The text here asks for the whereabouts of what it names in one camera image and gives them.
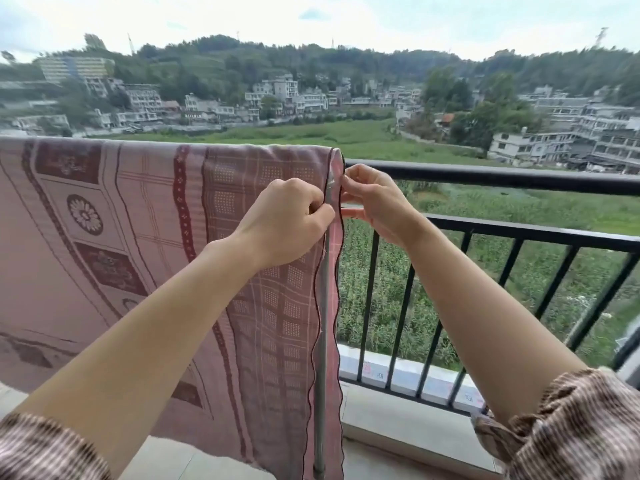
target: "green field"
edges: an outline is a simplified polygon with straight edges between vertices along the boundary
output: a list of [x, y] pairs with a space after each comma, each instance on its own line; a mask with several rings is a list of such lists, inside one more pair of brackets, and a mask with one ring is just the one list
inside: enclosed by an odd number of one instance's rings
[[[345, 158], [466, 165], [496, 164], [473, 158], [464, 149], [407, 141], [392, 134], [389, 131], [392, 126], [392, 120], [341, 121], [304, 126], [238, 128], [195, 137], [144, 134], [123, 138], [192, 143], [320, 144], [339, 147]], [[640, 234], [640, 198], [418, 182], [401, 182], [401, 188], [418, 209], [434, 214]], [[358, 347], [372, 233], [359, 222], [348, 221], [345, 226], [345, 245], [340, 261], [341, 312], [338, 335], [339, 341]], [[449, 235], [454, 242], [460, 243], [459, 233]], [[510, 247], [508, 239], [475, 235], [469, 247], [469, 255], [487, 273], [497, 278]], [[532, 309], [555, 274], [563, 254], [564, 246], [526, 242], [507, 283], [507, 290]], [[543, 323], [558, 338], [564, 340], [604, 284], [619, 270], [623, 259], [624, 256], [617, 252], [580, 250], [543, 317]], [[381, 242], [367, 337], [368, 350], [391, 352], [408, 269], [409, 261], [403, 252]], [[612, 358], [616, 348], [615, 339], [624, 336], [628, 323], [640, 314], [639, 291], [640, 270], [636, 269], [578, 350], [590, 365], [605, 365]], [[436, 323], [437, 314], [416, 280], [400, 356], [423, 361]], [[443, 335], [435, 363], [457, 369], [460, 364], [455, 351], [446, 334]]]

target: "transmission tower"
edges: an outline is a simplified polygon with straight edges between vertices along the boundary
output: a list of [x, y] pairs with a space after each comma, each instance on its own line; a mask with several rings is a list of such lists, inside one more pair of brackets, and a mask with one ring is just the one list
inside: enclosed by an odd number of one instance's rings
[[602, 45], [602, 41], [604, 40], [604, 37], [607, 36], [607, 30], [609, 30], [609, 27], [603, 27], [600, 29], [600, 33], [596, 37], [596, 43], [594, 45], [595, 48], [600, 48], [600, 46]]
[[131, 55], [133, 55], [133, 54], [135, 54], [135, 53], [136, 53], [136, 51], [135, 51], [135, 49], [133, 48], [133, 42], [131, 41], [131, 35], [129, 35], [129, 34], [127, 33], [127, 37], [129, 37], [129, 47], [130, 47], [130, 49], [131, 49]]

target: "sleeve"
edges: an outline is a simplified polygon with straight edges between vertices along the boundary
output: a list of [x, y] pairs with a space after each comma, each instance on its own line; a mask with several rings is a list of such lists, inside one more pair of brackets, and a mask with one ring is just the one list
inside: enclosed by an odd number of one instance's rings
[[94, 446], [52, 419], [11, 413], [0, 422], [0, 478], [111, 480]]
[[612, 371], [563, 374], [547, 388], [536, 414], [516, 416], [508, 427], [485, 415], [473, 423], [510, 479], [640, 476], [640, 393]]

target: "hand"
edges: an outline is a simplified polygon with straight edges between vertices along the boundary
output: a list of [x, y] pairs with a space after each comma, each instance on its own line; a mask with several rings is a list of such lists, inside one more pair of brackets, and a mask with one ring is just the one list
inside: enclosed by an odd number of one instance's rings
[[274, 180], [258, 195], [232, 237], [244, 243], [257, 270], [298, 259], [335, 217], [324, 193], [299, 178]]
[[386, 241], [405, 250], [416, 234], [416, 224], [425, 221], [393, 178], [369, 166], [357, 164], [348, 168], [342, 188], [342, 202], [364, 207], [343, 207], [342, 217], [368, 222]]

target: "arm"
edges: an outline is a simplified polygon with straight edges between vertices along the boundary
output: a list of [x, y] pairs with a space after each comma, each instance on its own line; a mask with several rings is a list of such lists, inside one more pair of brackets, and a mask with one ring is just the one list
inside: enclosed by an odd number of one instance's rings
[[291, 262], [322, 238], [335, 215], [323, 198], [297, 178], [272, 182], [235, 233], [210, 242], [15, 411], [75, 430], [118, 477], [231, 298], [260, 269]]
[[560, 374], [587, 366], [529, 311], [460, 251], [405, 199], [393, 179], [364, 165], [347, 170], [342, 209], [404, 248], [465, 368], [506, 424], [537, 411]]

